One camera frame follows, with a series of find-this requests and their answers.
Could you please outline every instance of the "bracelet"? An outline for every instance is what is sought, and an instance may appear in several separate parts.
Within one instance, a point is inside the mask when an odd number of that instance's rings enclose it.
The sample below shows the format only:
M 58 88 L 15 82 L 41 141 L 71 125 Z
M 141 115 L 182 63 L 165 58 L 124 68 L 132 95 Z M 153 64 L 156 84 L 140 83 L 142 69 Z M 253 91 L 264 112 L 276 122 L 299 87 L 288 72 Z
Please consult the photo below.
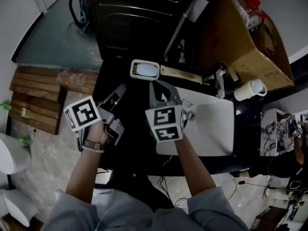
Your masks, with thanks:
M 104 150 L 92 149 L 92 148 L 85 146 L 85 145 L 83 145 L 82 148 L 84 150 L 91 151 L 91 152 L 104 153 Z

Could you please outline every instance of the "cardboard box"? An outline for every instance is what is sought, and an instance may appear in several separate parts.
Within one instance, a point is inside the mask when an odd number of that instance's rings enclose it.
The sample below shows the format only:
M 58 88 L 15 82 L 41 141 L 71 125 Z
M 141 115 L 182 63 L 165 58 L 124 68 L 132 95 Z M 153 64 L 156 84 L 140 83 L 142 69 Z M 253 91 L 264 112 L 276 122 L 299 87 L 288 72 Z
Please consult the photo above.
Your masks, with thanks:
M 237 72 L 245 83 L 259 78 L 269 91 L 293 85 L 293 77 L 280 35 L 271 20 L 270 56 L 264 52 L 264 44 L 258 49 L 232 0 L 213 0 L 198 22 L 202 36 L 198 52 L 198 68 L 207 72 L 214 64 L 223 61 Z

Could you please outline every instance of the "floor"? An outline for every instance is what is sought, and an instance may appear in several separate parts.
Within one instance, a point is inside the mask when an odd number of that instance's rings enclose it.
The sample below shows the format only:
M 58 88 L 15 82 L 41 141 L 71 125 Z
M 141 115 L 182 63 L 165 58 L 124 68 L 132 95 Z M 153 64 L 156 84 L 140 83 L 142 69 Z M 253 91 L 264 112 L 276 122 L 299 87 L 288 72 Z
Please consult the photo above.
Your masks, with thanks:
M 65 106 L 85 97 L 83 94 L 68 92 Z M 33 136 L 33 129 L 18 121 L 12 120 L 11 135 L 13 137 Z M 59 135 L 54 136 L 37 130 L 31 145 L 32 164 L 26 170 L 12 175 L 13 185 L 30 197 L 38 207 L 37 218 L 45 221 L 52 210 L 56 198 L 54 192 L 65 191 L 69 177 L 77 163 L 80 154 L 77 150 L 75 134 L 70 130 L 65 116 L 62 116 Z M 238 179 L 229 174 L 212 176 L 216 185 L 222 187 L 229 198 L 234 192 Z M 97 183 L 105 182 L 108 174 L 100 174 Z M 149 176 L 150 181 L 158 188 L 159 177 Z M 166 177 L 168 192 L 173 203 L 180 198 L 190 197 L 184 177 Z M 266 177 L 257 176 L 246 180 L 249 183 L 267 185 Z M 287 180 L 273 179 L 272 186 L 286 186 Z M 287 207 L 284 201 L 262 198 L 264 188 L 252 185 L 239 185 L 233 197 L 229 200 L 235 213 L 251 227 L 256 215 L 269 205 Z M 177 202 L 177 206 L 187 210 L 186 200 Z
M 102 59 L 94 32 L 81 34 L 69 11 L 69 0 L 57 0 L 29 35 L 15 63 L 31 66 L 100 70 Z M 78 0 L 73 0 L 76 16 Z

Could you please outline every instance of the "marble tile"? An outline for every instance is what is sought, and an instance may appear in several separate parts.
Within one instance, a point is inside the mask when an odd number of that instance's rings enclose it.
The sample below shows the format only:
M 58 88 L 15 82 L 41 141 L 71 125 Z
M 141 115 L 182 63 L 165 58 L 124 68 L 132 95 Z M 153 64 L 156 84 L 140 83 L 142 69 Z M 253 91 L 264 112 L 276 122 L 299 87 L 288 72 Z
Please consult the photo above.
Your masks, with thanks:
M 257 185 L 267 185 L 265 176 L 257 176 L 252 179 L 247 178 L 237 178 L 234 179 L 228 173 L 212 175 L 212 178 L 217 186 L 222 187 L 227 198 L 230 198 L 235 190 L 236 184 L 245 180 L 245 182 Z M 280 179 L 274 177 L 275 180 L 270 182 L 271 186 L 284 187 L 288 183 L 288 179 Z M 160 191 L 162 191 L 158 185 L 158 176 L 149 176 L 151 183 Z M 178 199 L 189 198 L 191 194 L 186 182 L 185 177 L 166 177 L 167 187 L 171 201 L 175 203 Z M 287 208 L 287 203 L 282 200 L 274 200 L 270 198 L 263 199 L 264 187 L 253 186 L 253 185 L 238 185 L 237 189 L 229 200 L 231 207 L 234 212 L 246 223 L 250 228 L 255 221 L 255 218 L 268 206 L 276 206 Z M 177 207 L 183 208 L 184 211 L 188 211 L 187 201 L 180 200 L 177 202 Z
M 261 156 L 278 156 L 294 148 L 288 124 L 277 121 L 277 114 L 283 115 L 284 112 L 277 109 L 261 112 Z
M 68 92 L 65 105 L 86 97 Z M 33 128 L 12 119 L 11 136 L 33 138 Z M 65 190 L 80 157 L 76 135 L 65 116 L 61 118 L 59 135 L 37 129 L 30 146 L 31 167 L 12 175 L 14 186 L 30 197 L 38 207 L 37 218 L 45 221 L 56 202 L 54 192 Z

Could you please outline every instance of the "white sink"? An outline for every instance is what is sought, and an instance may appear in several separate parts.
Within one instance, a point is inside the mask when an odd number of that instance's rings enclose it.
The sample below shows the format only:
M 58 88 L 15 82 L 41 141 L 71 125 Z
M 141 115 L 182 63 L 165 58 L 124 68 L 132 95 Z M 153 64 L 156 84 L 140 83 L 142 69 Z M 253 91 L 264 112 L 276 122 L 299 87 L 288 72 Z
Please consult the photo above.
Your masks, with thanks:
M 193 105 L 187 112 L 194 113 L 194 119 L 187 121 L 184 129 L 193 148 L 199 156 L 232 155 L 234 139 L 234 104 L 199 92 L 177 88 L 181 98 Z M 178 155 L 173 141 L 158 142 L 156 152 L 162 155 Z

